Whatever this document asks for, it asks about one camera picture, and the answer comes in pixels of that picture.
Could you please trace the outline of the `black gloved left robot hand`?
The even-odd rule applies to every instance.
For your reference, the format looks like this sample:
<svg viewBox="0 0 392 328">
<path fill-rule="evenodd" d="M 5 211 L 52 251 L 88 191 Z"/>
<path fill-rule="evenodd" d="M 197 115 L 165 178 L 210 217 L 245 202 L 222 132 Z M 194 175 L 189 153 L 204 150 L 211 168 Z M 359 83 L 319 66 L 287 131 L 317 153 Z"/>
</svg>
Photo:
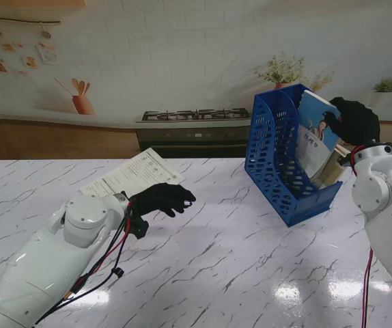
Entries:
<svg viewBox="0 0 392 328">
<path fill-rule="evenodd" d="M 130 201 L 140 216 L 159 210 L 175 217 L 195 202 L 196 197 L 179 184 L 160 183 L 133 195 Z"/>
</svg>

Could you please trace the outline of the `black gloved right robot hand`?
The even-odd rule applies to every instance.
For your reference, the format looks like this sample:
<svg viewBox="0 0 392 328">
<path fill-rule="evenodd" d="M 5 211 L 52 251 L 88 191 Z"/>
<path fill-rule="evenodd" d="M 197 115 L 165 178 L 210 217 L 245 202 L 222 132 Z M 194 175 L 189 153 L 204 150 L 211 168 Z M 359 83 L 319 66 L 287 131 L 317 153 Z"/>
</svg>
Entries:
<svg viewBox="0 0 392 328">
<path fill-rule="evenodd" d="M 324 120 L 334 134 L 347 144 L 362 146 L 380 143 L 380 122 L 378 116 L 358 101 L 335 97 L 330 101 L 340 115 L 330 111 L 324 113 Z"/>
</svg>

